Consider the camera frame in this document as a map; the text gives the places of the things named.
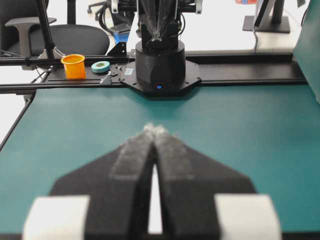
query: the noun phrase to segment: teal tape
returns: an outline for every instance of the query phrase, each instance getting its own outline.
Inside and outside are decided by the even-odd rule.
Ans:
[[[110,62],[98,61],[91,66],[91,69],[92,69],[92,72],[96,74],[108,72],[110,70]]]

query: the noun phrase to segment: label sticker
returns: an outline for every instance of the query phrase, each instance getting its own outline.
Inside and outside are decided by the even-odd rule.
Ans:
[[[127,69],[125,70],[124,75],[132,75],[133,72],[134,72],[134,69],[133,69],[133,68],[127,68]]]

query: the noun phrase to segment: desk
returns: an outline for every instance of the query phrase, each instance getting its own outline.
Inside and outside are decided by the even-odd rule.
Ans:
[[[301,19],[308,6],[307,3],[297,8],[297,1],[285,1],[284,16],[289,17],[291,33],[257,32],[259,44],[257,52],[292,52],[301,31]],[[201,15],[184,13],[186,29],[181,40],[185,50],[191,52],[211,53],[252,53],[255,37],[252,32],[242,31],[246,15],[255,14],[255,5],[236,4],[235,0],[204,0]],[[136,34],[138,17],[135,16],[127,43],[127,51],[136,48],[140,41]]]
[[[248,175],[284,232],[320,232],[320,107],[308,85],[202,86],[180,98],[128,88],[38,90],[0,154],[0,234],[21,233],[37,196],[144,125]]]

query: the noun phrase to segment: green panel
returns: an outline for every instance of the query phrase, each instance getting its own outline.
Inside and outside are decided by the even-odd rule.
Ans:
[[[320,103],[320,1],[310,0],[294,55]]]
[[[285,232],[320,231],[320,107],[307,85],[198,87],[150,99],[128,88],[38,90],[0,154],[0,233],[36,196],[147,123],[251,177]]]

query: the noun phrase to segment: black chair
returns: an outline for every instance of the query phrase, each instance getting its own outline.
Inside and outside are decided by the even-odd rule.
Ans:
[[[76,25],[76,0],[67,0],[67,4],[67,24],[50,26],[56,47],[66,55],[105,55],[110,45],[108,35],[97,27]],[[0,0],[0,49],[37,57],[44,48],[33,0]]]

